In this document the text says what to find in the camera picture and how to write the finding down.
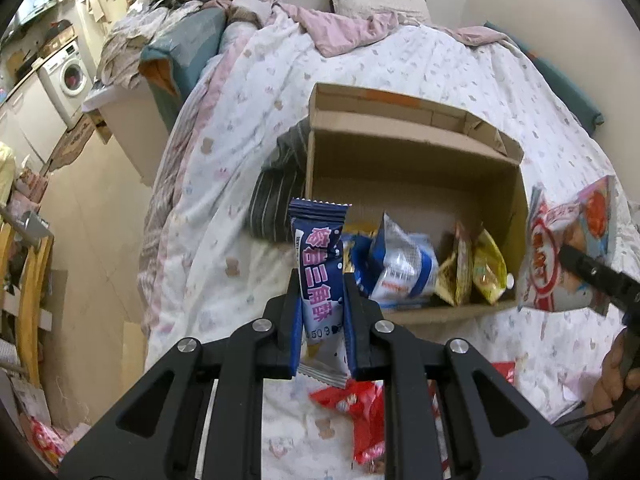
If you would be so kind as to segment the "person's right hand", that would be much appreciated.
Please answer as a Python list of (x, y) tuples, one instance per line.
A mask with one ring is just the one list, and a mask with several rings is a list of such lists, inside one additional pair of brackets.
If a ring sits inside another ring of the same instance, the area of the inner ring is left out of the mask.
[(639, 370), (630, 370), (626, 377), (620, 372), (620, 363), (624, 354), (624, 343), (627, 330), (622, 330), (610, 351), (603, 359), (601, 376), (594, 384), (592, 393), (585, 406), (585, 414), (591, 415), (587, 420), (592, 430), (601, 430), (610, 426), (615, 418), (612, 411), (613, 403), (623, 394), (625, 388), (636, 391), (639, 389)]

